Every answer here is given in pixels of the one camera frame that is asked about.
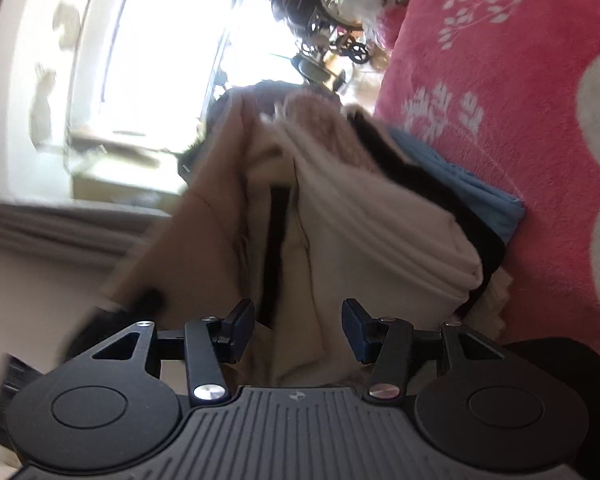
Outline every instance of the curtain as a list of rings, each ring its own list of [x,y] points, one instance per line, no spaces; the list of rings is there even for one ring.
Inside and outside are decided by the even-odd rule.
[[[67,200],[0,196],[0,244],[66,262],[113,267],[155,221],[160,210]]]

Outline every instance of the windowsill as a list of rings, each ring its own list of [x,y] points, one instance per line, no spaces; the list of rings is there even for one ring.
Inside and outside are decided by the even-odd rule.
[[[75,128],[70,133],[72,146],[95,148],[104,146],[105,149],[119,150],[149,150],[151,152],[183,153],[196,140],[199,121],[194,121],[186,128],[176,131],[187,132],[187,135],[160,137],[135,132],[115,132],[110,128],[87,124]]]
[[[158,208],[172,212],[187,184],[178,175],[171,153],[119,150],[86,158],[72,172],[78,200]]]

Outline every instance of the tan jacket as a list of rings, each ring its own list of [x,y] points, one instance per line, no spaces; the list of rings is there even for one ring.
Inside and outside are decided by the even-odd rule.
[[[179,211],[109,284],[121,304],[161,290],[169,328],[224,317],[241,298],[258,307],[270,188],[291,188],[273,330],[256,327],[241,383],[341,382],[360,370],[340,327],[345,298],[435,329],[482,280],[450,213],[338,160],[307,127],[261,119],[247,91],[233,92]]]

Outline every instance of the black plastic mount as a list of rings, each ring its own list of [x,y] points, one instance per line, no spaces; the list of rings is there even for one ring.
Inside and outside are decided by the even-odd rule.
[[[16,394],[42,374],[12,355],[7,355],[0,383],[0,445],[13,450],[7,432],[6,410]]]
[[[1,427],[23,464],[49,479],[122,471],[161,478],[156,468],[176,480],[260,478],[259,471],[286,478],[293,457],[307,468],[303,479],[335,478],[324,475],[347,473],[354,462],[348,478],[411,476],[414,464],[433,462],[447,473],[458,468],[459,478],[544,478],[535,472],[567,463],[584,439],[587,411],[576,393],[460,322],[415,330],[346,300],[342,327],[357,359],[375,363],[362,399],[347,388],[245,388],[231,397],[220,365],[237,362],[253,332],[254,307],[243,300],[227,318],[194,320],[181,331],[136,322],[45,376],[12,361],[3,394],[30,382],[9,406],[10,397],[0,403]],[[161,360],[185,362],[186,397],[159,380]],[[407,397],[428,360],[438,362],[438,378]],[[328,449],[340,465],[315,462]],[[409,453],[412,463],[400,466]],[[188,472],[172,467],[185,462]],[[392,476],[382,469],[389,463]],[[565,471],[560,478],[577,478]]]
[[[4,424],[13,449],[24,463],[61,471],[141,460],[172,437],[183,408],[229,400],[220,363],[240,359],[253,327],[248,300],[226,319],[194,320],[183,331],[134,323],[14,396]],[[187,399],[160,381],[162,360],[185,362]]]

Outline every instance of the black cloth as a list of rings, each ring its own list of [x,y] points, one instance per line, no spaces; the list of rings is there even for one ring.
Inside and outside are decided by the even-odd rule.
[[[571,466],[587,480],[600,480],[600,356],[588,346],[563,337],[521,341],[505,348],[582,398],[589,412],[589,431]]]
[[[269,211],[267,248],[264,254],[262,298],[258,310],[258,322],[268,328],[273,328],[282,279],[282,256],[280,251],[286,235],[286,210],[289,205],[291,188],[272,186],[270,196],[271,209]]]
[[[506,251],[504,242],[458,198],[451,188],[437,181],[422,168],[405,163],[384,142],[376,128],[365,119],[362,113],[350,114],[348,118],[349,123],[356,131],[358,140],[384,176],[449,211],[456,218],[456,222],[466,238],[478,251],[482,262],[482,283],[469,293],[469,299],[456,310],[456,315],[463,318],[486,290],[491,275],[500,267]]]

